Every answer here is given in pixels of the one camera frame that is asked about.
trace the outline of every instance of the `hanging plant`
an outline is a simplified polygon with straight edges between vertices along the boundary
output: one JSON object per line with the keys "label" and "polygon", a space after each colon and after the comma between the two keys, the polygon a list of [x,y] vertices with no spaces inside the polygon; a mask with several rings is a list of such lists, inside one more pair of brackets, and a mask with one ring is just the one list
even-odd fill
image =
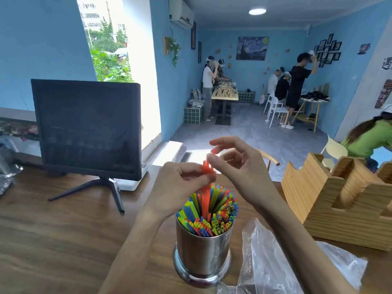
{"label": "hanging plant", "polygon": [[176,42],[175,39],[173,38],[169,38],[169,49],[170,51],[173,51],[173,66],[174,68],[177,66],[177,62],[178,62],[178,54],[179,51],[181,50],[181,47],[179,47],[179,44]]}

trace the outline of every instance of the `hand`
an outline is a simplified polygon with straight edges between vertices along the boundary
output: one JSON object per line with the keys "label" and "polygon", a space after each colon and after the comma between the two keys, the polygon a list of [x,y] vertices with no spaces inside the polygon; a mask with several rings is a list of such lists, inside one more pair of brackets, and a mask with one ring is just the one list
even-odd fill
{"label": "hand", "polygon": [[216,173],[203,174],[203,165],[167,162],[159,170],[143,209],[163,222],[178,212],[193,193],[215,180]]}
{"label": "hand", "polygon": [[237,136],[210,141],[216,153],[231,148],[220,157],[208,154],[208,162],[234,184],[241,196],[253,206],[282,199],[268,174],[261,153]]}

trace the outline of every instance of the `air conditioner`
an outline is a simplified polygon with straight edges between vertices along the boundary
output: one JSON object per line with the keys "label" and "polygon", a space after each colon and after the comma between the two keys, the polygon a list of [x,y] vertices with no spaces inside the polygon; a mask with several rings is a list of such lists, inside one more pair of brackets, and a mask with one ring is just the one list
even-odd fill
{"label": "air conditioner", "polygon": [[169,0],[169,20],[184,29],[191,29],[194,14],[183,0]]}

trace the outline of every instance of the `wooden organizer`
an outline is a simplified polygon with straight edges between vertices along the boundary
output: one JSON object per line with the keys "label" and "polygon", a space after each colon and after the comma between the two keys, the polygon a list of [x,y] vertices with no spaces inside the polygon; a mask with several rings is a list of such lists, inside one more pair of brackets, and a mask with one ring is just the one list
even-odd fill
{"label": "wooden organizer", "polygon": [[330,173],[312,154],[299,170],[288,163],[287,203],[314,237],[389,251],[392,246],[392,162],[377,174],[365,160],[342,157]]}

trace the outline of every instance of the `chinese character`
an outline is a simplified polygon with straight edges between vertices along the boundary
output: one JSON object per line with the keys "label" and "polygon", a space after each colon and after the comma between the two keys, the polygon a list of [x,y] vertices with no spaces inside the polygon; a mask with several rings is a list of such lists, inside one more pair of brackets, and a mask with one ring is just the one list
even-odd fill
{"label": "chinese character", "polygon": [[391,69],[391,65],[392,65],[392,57],[386,58],[384,59],[382,69],[389,70]]}

